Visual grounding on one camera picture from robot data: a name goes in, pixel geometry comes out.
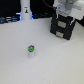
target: white surface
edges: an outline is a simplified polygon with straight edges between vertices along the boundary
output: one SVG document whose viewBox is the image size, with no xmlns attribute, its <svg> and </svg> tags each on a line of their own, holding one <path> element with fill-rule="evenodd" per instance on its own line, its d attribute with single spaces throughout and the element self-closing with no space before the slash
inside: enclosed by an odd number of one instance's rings
<svg viewBox="0 0 84 84">
<path fill-rule="evenodd" d="M 50 21 L 0 24 L 0 84 L 84 84 L 84 28 L 77 23 L 68 41 L 50 33 Z"/>
</svg>

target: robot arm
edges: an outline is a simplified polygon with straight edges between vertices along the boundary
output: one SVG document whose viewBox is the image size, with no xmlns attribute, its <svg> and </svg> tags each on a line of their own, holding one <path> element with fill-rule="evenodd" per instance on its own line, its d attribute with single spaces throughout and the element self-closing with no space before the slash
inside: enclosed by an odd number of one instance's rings
<svg viewBox="0 0 84 84">
<path fill-rule="evenodd" d="M 56 13 L 81 20 L 84 16 L 84 0 L 55 0 Z"/>
</svg>

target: green object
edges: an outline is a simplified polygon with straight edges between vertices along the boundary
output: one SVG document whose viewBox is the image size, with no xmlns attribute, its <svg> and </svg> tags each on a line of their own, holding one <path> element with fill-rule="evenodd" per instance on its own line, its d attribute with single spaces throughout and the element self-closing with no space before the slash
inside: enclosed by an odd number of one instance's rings
<svg viewBox="0 0 84 84">
<path fill-rule="evenodd" d="M 29 46 L 29 47 L 28 47 L 28 51 L 29 51 L 29 52 L 33 52 L 33 51 L 34 51 L 34 46 L 32 46 L 32 45 Z"/>
</svg>

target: cable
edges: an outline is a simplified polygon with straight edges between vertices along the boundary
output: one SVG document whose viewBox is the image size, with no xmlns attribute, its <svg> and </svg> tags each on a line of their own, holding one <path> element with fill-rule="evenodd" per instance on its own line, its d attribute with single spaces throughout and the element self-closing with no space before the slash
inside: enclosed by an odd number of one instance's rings
<svg viewBox="0 0 84 84">
<path fill-rule="evenodd" d="M 45 3 L 46 6 L 52 8 L 52 9 L 55 9 L 53 6 L 50 6 L 49 4 L 47 4 L 47 3 L 45 2 L 45 0 L 43 0 L 43 2 Z"/>
</svg>

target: small object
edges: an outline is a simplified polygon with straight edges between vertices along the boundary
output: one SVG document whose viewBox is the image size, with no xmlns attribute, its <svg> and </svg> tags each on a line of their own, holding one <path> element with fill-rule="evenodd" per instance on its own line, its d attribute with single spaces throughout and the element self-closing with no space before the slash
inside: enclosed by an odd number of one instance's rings
<svg viewBox="0 0 84 84">
<path fill-rule="evenodd" d="M 34 57 L 34 54 L 35 54 L 35 47 L 34 46 L 31 45 L 28 47 L 28 54 L 29 54 L 30 58 Z"/>
</svg>

